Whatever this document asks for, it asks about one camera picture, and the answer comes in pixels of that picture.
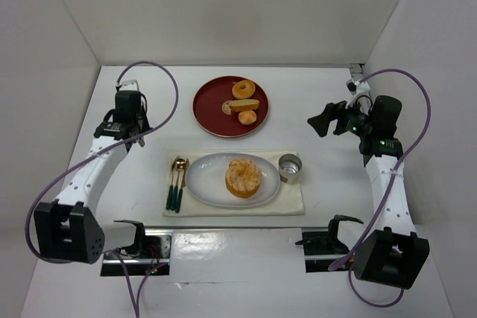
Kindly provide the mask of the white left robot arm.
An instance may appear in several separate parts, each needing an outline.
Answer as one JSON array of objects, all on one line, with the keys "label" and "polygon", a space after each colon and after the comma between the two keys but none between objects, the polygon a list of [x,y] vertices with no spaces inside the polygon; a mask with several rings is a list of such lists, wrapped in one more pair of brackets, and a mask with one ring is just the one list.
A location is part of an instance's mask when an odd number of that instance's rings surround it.
[{"label": "white left robot arm", "polygon": [[112,249],[95,212],[111,176],[138,142],[135,137],[151,128],[144,98],[138,90],[115,94],[115,107],[93,134],[89,161],[52,202],[41,202],[34,209],[40,255],[45,260],[93,264]]}]

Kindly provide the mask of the orange round cake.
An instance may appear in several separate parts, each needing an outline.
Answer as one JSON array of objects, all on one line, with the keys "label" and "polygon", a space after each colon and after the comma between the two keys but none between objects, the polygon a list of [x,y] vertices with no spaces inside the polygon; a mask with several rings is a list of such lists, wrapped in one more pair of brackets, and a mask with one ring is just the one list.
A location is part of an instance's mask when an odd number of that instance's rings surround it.
[{"label": "orange round cake", "polygon": [[231,178],[225,179],[227,190],[236,197],[250,198],[258,190],[262,184],[261,180],[245,179],[245,178]]}]

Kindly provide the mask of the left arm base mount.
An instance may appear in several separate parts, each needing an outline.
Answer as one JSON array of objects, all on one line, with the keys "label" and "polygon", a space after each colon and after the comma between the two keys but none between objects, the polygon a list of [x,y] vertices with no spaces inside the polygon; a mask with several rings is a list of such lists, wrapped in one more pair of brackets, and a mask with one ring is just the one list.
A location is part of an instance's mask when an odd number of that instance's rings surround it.
[{"label": "left arm base mount", "polygon": [[[168,276],[172,247],[172,231],[147,229],[139,251],[121,248],[116,252],[121,257],[130,276]],[[101,261],[101,277],[123,277],[121,262],[114,253],[105,254]]]}]

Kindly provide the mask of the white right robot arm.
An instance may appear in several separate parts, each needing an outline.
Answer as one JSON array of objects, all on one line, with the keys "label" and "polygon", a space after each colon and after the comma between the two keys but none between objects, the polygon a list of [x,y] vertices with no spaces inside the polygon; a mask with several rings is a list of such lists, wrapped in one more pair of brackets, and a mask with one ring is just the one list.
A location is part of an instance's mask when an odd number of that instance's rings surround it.
[{"label": "white right robot arm", "polygon": [[417,235],[406,198],[405,153],[394,134],[402,104],[377,97],[369,113],[346,101],[328,103],[308,124],[320,136],[336,123],[334,135],[351,133],[360,139],[359,152],[370,180],[374,215],[350,251],[331,265],[334,270],[351,261],[358,280],[403,290],[411,288],[430,253],[429,242]]}]

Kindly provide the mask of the sugared twisted donut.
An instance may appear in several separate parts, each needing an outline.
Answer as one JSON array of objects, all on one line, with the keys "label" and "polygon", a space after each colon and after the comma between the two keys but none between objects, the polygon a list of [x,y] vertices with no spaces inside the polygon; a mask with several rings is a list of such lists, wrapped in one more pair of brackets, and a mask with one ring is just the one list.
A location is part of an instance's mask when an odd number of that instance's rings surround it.
[{"label": "sugared twisted donut", "polygon": [[262,172],[252,159],[234,159],[225,174],[226,184],[235,191],[252,191],[262,183]]}]

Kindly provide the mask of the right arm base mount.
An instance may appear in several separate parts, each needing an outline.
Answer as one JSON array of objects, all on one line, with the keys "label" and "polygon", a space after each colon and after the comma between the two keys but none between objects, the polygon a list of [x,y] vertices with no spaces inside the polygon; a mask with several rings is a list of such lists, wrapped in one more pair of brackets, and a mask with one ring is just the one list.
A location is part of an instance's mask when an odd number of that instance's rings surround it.
[{"label": "right arm base mount", "polygon": [[349,252],[338,239],[331,239],[327,231],[304,231],[295,245],[303,249],[306,273],[322,273],[336,259]]}]

